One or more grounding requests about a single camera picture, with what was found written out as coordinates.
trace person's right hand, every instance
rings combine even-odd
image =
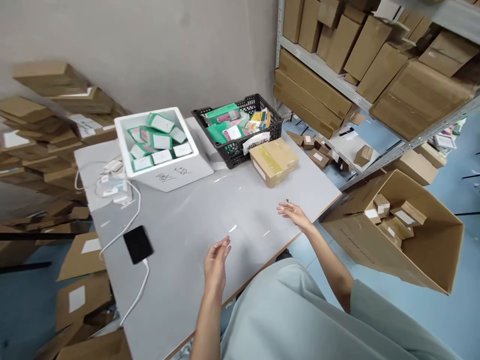
[[[312,222],[307,215],[304,214],[300,206],[292,204],[291,202],[280,202],[278,205],[280,205],[276,208],[278,213],[284,218],[290,218],[303,233],[312,225]]]

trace person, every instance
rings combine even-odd
[[[307,269],[286,258],[250,282],[221,339],[225,261],[231,250],[227,236],[204,260],[191,360],[459,359],[416,321],[354,280],[299,206],[281,202],[277,209],[310,241],[343,311],[325,300]]]

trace white table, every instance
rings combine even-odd
[[[193,118],[187,121],[193,131],[200,130]],[[201,131],[196,134],[205,137]],[[290,220],[277,214],[279,202],[289,199],[301,205],[313,221],[341,195],[289,136],[283,132],[282,137],[298,155],[298,167],[272,189],[250,161],[233,170],[215,171],[171,192],[136,183],[141,192],[141,210],[130,228],[145,227],[154,254],[148,258],[150,275],[143,296],[124,323],[135,360],[165,359],[191,338],[204,290],[203,259],[211,244],[230,235],[232,249],[225,264],[223,293],[227,304],[300,234]],[[119,154],[116,141],[75,152],[103,247],[138,208],[138,201],[122,208],[99,200],[90,186],[105,165],[95,162],[108,162]],[[123,316],[139,292],[146,268],[142,263],[132,264],[123,238],[104,255]]]

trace person's left hand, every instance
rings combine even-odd
[[[225,288],[225,259],[230,249],[230,236],[225,236],[222,241],[214,243],[203,260],[205,274],[205,295],[213,296],[222,302]]]

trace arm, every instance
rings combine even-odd
[[[300,206],[290,202],[281,202],[279,205],[278,213],[284,218],[291,219],[310,241],[333,294],[343,310],[349,314],[350,295],[354,284],[352,275],[334,254],[324,237],[304,214]]]
[[[225,288],[225,259],[232,248],[227,236],[208,250],[203,261],[205,288],[196,321],[191,360],[220,360],[220,314]]]

